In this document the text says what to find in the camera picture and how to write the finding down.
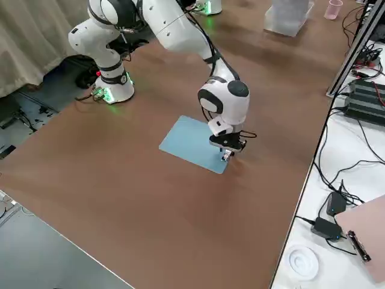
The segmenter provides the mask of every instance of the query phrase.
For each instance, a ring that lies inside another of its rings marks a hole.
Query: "electronic device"
[[[341,238],[341,227],[337,224],[329,222],[323,218],[317,217],[311,227],[311,232],[329,241],[339,241]]]
[[[342,213],[347,209],[347,202],[343,196],[334,191],[331,193],[327,201],[326,213],[334,217],[336,214]]]
[[[385,85],[359,79],[351,84],[351,91],[345,99],[345,115],[385,126]]]
[[[0,160],[3,160],[5,157],[10,155],[16,149],[15,146],[9,146],[7,148],[0,148]]]

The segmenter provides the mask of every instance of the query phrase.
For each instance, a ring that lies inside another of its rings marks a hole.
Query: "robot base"
[[[202,11],[197,11],[197,14],[210,16],[220,14],[222,12],[221,0],[208,0]]]
[[[102,78],[98,78],[95,82],[94,91],[103,90],[102,95],[103,100],[108,104],[115,104],[117,102],[128,101],[131,97],[134,96],[134,83],[127,75],[128,81],[124,84],[108,84],[102,81]]]

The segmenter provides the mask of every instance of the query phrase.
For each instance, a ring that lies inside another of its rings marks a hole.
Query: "red cable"
[[[380,92],[378,91],[377,84],[374,81],[372,81],[372,83],[374,84],[375,91],[377,92],[378,100],[385,107],[385,101],[383,101],[383,99],[381,98]]]

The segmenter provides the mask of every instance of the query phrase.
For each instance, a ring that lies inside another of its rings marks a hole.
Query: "white table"
[[[374,71],[361,70],[373,75]],[[345,84],[354,78],[349,76]],[[385,76],[375,79],[378,84],[385,84]],[[333,104],[335,107],[343,106],[343,99],[339,98]],[[374,151],[385,158],[385,128],[362,122],[366,136]],[[337,174],[337,171],[352,166],[359,160],[377,161],[365,143],[358,123],[336,114],[328,121],[328,139],[322,152],[321,169],[329,181]],[[343,179],[347,190],[364,201],[373,200],[385,194],[385,166],[362,165],[358,168],[340,174],[333,185],[338,188]],[[302,200],[300,201],[297,215],[315,220],[318,210],[329,195],[330,190],[321,181],[317,169],[312,166],[309,170],[309,178],[304,185]],[[321,217],[333,221],[326,215],[325,209]],[[299,282],[290,276],[290,270],[286,265],[286,252],[294,245],[305,245],[311,248],[319,261],[319,272],[312,281]],[[354,249],[347,240],[334,244],[345,250]],[[311,233],[310,225],[303,220],[295,219],[288,235],[288,241],[279,263],[277,274],[273,280],[273,289],[385,289],[385,282],[375,284],[363,268],[359,256],[351,256],[328,246],[326,241]]]

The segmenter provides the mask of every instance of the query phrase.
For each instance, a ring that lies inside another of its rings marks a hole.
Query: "brown table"
[[[0,166],[2,190],[138,289],[268,287],[347,48],[322,1],[295,39],[262,32],[270,1],[223,2],[202,22],[258,133],[223,175],[158,149],[181,114],[203,120],[209,71],[157,43],[127,65],[131,101],[74,102]]]

